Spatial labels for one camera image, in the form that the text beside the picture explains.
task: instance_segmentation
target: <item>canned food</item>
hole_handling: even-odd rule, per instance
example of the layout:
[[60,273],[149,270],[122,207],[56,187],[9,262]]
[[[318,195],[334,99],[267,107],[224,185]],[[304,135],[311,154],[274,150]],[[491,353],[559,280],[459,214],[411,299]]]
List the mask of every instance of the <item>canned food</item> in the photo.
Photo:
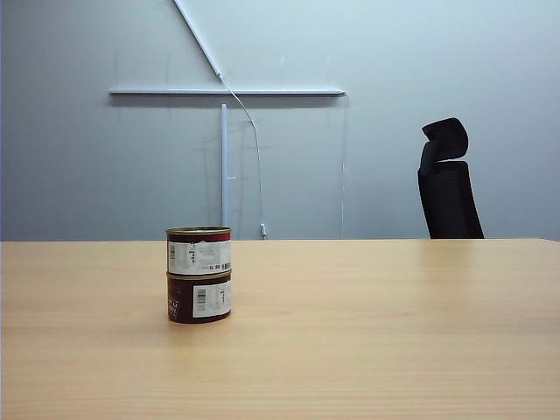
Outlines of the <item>canned food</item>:
[[167,302],[171,321],[200,324],[224,319],[231,312],[231,270],[211,276],[167,273]]
[[231,229],[222,226],[167,229],[167,272],[182,276],[231,269]]

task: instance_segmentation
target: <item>barcode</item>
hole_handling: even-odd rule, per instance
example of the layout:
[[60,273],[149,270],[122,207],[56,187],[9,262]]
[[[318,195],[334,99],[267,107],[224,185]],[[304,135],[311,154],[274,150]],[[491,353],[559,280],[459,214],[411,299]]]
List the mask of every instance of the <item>barcode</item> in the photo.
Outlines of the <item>barcode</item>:
[[203,305],[207,302],[207,290],[200,289],[196,293],[196,303],[199,305]]

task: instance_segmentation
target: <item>chair backrest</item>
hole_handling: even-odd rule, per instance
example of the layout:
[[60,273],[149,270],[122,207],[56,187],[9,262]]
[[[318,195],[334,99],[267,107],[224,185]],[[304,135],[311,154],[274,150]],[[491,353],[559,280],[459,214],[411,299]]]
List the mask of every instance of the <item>chair backrest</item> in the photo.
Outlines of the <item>chair backrest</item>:
[[468,136],[457,118],[433,122],[422,128],[429,142],[423,147],[418,186],[430,238],[484,238],[474,205],[469,167],[461,158]]

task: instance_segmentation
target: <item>white label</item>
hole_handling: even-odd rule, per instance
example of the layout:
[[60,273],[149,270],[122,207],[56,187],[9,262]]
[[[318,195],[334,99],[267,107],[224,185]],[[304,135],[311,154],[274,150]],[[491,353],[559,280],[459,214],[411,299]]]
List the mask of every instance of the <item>white label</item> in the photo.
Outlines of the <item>white label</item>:
[[231,268],[231,241],[169,242],[169,272],[199,275],[223,273]]
[[192,317],[223,315],[231,310],[231,280],[192,287]]

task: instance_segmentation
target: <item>can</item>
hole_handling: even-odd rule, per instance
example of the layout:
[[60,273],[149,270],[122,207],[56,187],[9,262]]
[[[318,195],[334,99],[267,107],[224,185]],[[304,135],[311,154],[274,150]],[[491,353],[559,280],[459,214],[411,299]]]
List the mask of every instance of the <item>can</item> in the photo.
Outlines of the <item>can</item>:
[[223,226],[167,229],[167,272],[204,276],[231,269],[231,229]]
[[201,324],[231,313],[231,270],[210,276],[167,273],[167,307],[171,321]]

